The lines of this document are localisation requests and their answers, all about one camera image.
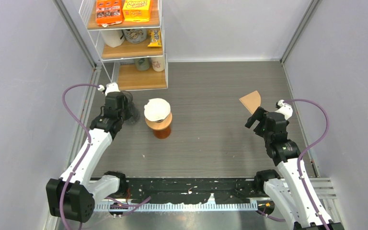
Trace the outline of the white paper coffee filter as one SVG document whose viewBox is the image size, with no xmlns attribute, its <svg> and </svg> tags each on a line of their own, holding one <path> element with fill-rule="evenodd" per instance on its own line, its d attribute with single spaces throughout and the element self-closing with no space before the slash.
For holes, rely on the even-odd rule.
<svg viewBox="0 0 368 230">
<path fill-rule="evenodd" d="M 166 119 L 170 112 L 170 104 L 162 98 L 149 99 L 148 103 L 144 105 L 144 116 L 151 122 Z"/>
</svg>

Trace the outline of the round wooden dripper stand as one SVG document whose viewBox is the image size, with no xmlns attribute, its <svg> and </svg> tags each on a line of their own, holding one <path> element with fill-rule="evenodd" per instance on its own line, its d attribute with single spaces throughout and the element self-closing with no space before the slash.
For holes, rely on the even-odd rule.
<svg viewBox="0 0 368 230">
<path fill-rule="evenodd" d="M 147 118 L 145 118 L 145 122 L 147 124 L 147 126 L 153 130 L 164 130 L 166 128 L 168 128 L 170 126 L 170 124 L 172 123 L 172 113 L 169 113 L 167 115 L 167 117 L 162 120 L 161 122 L 153 122 L 153 121 L 149 121 Z"/>
</svg>

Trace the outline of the amber glass jar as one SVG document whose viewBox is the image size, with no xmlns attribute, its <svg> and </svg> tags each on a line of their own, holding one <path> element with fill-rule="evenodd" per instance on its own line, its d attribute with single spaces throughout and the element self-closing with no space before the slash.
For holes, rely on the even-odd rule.
<svg viewBox="0 0 368 230">
<path fill-rule="evenodd" d="M 171 126 L 168 126 L 162 130 L 153 130 L 153 134 L 156 138 L 165 139 L 171 134 Z"/>
</svg>

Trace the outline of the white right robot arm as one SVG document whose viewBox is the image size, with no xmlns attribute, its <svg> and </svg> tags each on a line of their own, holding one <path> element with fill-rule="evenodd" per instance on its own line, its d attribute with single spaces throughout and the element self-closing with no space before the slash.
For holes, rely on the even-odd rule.
<svg viewBox="0 0 368 230">
<path fill-rule="evenodd" d="M 264 140 L 267 155 L 275 170 L 264 170 L 254 177 L 254 190 L 259 196 L 269 196 L 291 230 L 342 230 L 327 213 L 306 173 L 297 144 L 288 138 L 290 105 L 277 106 L 275 112 L 257 107 L 245 127 L 258 122 L 254 133 Z"/>
</svg>

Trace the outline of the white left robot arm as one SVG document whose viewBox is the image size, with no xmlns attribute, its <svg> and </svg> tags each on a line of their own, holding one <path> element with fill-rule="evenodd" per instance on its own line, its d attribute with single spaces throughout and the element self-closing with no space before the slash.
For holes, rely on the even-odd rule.
<svg viewBox="0 0 368 230">
<path fill-rule="evenodd" d="M 116 198 L 127 194 L 128 186 L 120 173 L 109 172 L 95 183 L 89 181 L 104 151 L 132 116 L 130 105 L 131 98 L 123 92 L 106 94 L 103 113 L 92 121 L 84 146 L 60 178 L 50 179 L 46 185 L 52 216 L 85 223 L 96 203 L 110 194 Z"/>
</svg>

